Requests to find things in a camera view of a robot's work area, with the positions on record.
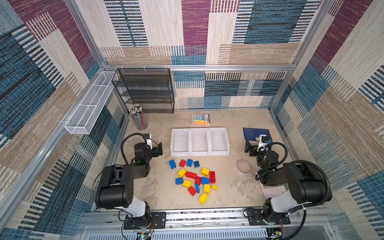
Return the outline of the blue tall brick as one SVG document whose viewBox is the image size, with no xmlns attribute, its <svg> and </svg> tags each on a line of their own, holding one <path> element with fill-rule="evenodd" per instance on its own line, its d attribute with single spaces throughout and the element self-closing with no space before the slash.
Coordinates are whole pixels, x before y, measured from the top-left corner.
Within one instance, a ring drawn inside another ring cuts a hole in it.
<svg viewBox="0 0 384 240">
<path fill-rule="evenodd" d="M 169 164 L 170 164 L 171 169 L 175 169 L 177 167 L 174 160 L 170 160 Z"/>
</svg>

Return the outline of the yellow brick pile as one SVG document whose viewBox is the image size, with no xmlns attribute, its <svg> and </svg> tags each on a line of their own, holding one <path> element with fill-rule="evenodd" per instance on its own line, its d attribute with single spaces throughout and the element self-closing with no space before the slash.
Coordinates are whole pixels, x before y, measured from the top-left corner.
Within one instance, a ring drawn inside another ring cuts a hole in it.
<svg viewBox="0 0 384 240">
<path fill-rule="evenodd" d="M 179 172 L 178 172 L 178 177 L 179 178 L 183 178 L 185 175 L 186 175 L 187 171 L 182 168 Z"/>
</svg>

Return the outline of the long red brick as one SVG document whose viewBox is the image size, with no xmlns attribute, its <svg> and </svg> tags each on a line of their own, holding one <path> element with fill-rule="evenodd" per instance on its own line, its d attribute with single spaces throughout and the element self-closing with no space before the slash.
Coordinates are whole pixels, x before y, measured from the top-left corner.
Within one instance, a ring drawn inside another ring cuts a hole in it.
<svg viewBox="0 0 384 240">
<path fill-rule="evenodd" d="M 210 184 L 216 183 L 216 173 L 214 171 L 209 172 Z"/>
<path fill-rule="evenodd" d="M 186 178 L 193 179 L 193 180 L 195 180 L 197 176 L 198 176 L 197 174 L 192 172 L 186 172 L 186 175 L 185 175 Z"/>
</svg>

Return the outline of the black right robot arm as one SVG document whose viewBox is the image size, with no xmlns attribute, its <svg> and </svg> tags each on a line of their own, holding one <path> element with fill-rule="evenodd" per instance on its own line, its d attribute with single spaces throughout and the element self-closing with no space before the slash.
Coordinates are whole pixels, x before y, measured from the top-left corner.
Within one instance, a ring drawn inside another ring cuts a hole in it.
<svg viewBox="0 0 384 240">
<path fill-rule="evenodd" d="M 331 183 L 325 171 L 305 160 L 287 163 L 288 148 L 283 143 L 260 135 L 258 145 L 245 141 L 245 152 L 256 157 L 260 168 L 256 181 L 267 187 L 288 186 L 284 193 L 265 201 L 260 213 L 265 224 L 273 225 L 288 214 L 323 205 L 332 199 Z"/>
</svg>

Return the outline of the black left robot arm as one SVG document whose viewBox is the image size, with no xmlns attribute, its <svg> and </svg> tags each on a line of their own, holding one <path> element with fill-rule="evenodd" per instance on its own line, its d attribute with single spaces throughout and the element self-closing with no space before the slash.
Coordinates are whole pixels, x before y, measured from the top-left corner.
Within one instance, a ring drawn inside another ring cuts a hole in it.
<svg viewBox="0 0 384 240">
<path fill-rule="evenodd" d="M 135 156 L 129 162 L 124 152 L 124 144 L 134 136 L 140 136 L 143 140 L 134 145 Z M 154 228 L 156 219 L 152 217 L 149 204 L 134 195 L 134 180 L 149 175 L 150 162 L 152 158 L 163 154 L 163 144 L 156 143 L 149 135 L 133 133 L 122 140 L 120 151 L 125 164 L 108 166 L 100 172 L 101 178 L 94 202 L 99 208 L 125 213 L 123 225 L 128 228 Z"/>
</svg>

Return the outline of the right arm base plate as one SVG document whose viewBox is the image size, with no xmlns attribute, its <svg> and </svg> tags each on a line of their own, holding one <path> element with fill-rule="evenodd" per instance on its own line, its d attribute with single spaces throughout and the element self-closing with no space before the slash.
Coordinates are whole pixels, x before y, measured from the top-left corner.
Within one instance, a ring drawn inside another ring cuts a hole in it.
<svg viewBox="0 0 384 240">
<path fill-rule="evenodd" d="M 289 225 L 291 223 L 288 214 L 275 213 L 262 208 L 245 208 L 243 215 L 248 219 L 250 226 Z"/>
</svg>

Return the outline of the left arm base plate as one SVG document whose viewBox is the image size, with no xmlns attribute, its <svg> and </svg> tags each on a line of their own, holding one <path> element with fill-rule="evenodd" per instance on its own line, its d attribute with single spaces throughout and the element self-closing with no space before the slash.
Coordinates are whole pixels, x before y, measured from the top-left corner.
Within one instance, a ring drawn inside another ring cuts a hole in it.
<svg viewBox="0 0 384 240">
<path fill-rule="evenodd" d="M 142 217 L 130 218 L 130 216 L 125 217 L 123 229 L 124 230 L 149 230 L 153 226 L 155 230 L 164 229 L 167 220 L 166 212 L 152 212 L 150 214 L 146 213 Z"/>
</svg>

